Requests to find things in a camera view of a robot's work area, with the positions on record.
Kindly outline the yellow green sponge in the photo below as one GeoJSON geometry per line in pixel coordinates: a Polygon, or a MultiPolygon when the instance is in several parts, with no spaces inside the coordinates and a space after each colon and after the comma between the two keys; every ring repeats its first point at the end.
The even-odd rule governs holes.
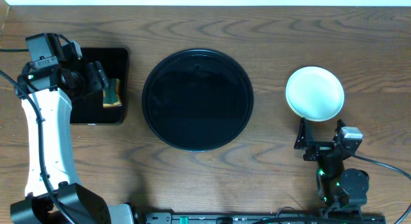
{"type": "Polygon", "coordinates": [[[120,107],[122,106],[119,95],[121,81],[117,78],[109,80],[109,86],[103,91],[103,107],[120,107]]]}

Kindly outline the light blue plate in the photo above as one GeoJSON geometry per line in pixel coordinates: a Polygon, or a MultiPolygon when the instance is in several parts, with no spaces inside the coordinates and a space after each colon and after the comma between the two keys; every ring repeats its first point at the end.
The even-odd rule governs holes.
{"type": "Polygon", "coordinates": [[[302,67],[288,79],[285,98],[290,108],[310,121],[327,121],[343,108],[344,88],[340,80],[327,69],[302,67]]]}

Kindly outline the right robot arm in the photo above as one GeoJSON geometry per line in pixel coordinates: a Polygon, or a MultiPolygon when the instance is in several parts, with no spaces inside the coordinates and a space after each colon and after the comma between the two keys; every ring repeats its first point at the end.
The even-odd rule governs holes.
{"type": "Polygon", "coordinates": [[[367,203],[369,175],[344,166],[344,161],[355,154],[362,140],[363,134],[357,127],[347,126],[339,119],[331,141],[316,141],[308,120],[301,119],[294,148],[305,151],[305,161],[318,164],[319,198],[326,204],[320,211],[323,218],[338,213],[360,214],[360,207],[367,203]]]}

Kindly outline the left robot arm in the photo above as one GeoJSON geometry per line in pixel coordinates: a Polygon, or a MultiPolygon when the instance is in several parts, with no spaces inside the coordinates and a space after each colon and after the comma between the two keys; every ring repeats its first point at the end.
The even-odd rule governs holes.
{"type": "Polygon", "coordinates": [[[55,64],[28,63],[13,84],[22,100],[29,133],[30,164],[25,198],[11,204],[13,223],[133,223],[129,204],[109,206],[86,189],[74,163],[72,103],[59,87],[83,76],[55,64]]]}

